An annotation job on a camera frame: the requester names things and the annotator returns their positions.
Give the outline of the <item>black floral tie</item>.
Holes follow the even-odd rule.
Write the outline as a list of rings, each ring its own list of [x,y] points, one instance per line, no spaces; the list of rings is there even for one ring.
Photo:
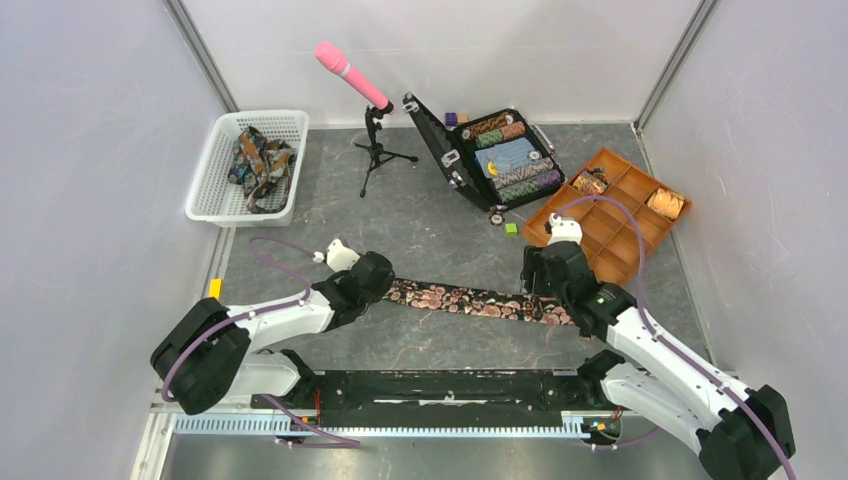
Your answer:
[[[452,314],[557,326],[573,324],[556,298],[531,293],[504,293],[398,278],[383,299],[401,306]]]

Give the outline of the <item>orange compartment tray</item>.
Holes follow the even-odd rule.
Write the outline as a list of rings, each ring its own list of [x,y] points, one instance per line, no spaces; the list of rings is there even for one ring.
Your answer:
[[[610,186],[601,196],[582,196],[571,183],[579,173],[594,167],[606,170]],[[658,187],[679,193],[604,147],[525,222],[521,235],[528,244],[542,247],[550,236],[546,223],[551,214],[573,217],[582,227],[580,245],[597,278],[623,286],[637,273],[638,242],[644,243],[647,255],[652,254],[692,206],[692,201],[679,193],[687,202],[676,221],[656,214],[646,201]]]

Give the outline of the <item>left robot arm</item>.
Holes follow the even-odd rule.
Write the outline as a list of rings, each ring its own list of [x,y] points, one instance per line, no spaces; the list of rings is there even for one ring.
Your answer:
[[[162,380],[165,401],[188,415],[229,396],[268,394],[290,407],[314,394],[309,369],[292,353],[269,353],[283,340],[323,333],[362,316],[389,291],[392,263],[368,251],[290,297],[254,305],[196,302],[153,350],[150,365]]]

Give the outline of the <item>white plastic basket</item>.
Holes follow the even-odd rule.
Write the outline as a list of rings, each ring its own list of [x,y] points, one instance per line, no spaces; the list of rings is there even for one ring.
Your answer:
[[[249,110],[218,118],[198,161],[185,205],[186,216],[222,228],[284,227],[292,222],[310,117],[302,110]],[[266,213],[247,208],[243,187],[228,180],[239,135],[253,127],[268,140],[281,140],[293,149],[290,173],[276,191],[257,202]]]

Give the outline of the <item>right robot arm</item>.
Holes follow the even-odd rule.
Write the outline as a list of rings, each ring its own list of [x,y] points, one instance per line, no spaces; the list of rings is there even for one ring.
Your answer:
[[[525,288],[555,298],[581,335],[606,350],[577,382],[591,408],[632,410],[677,438],[713,479],[795,478],[788,405],[769,385],[752,389],[676,339],[622,287],[596,279],[572,241],[527,246]]]

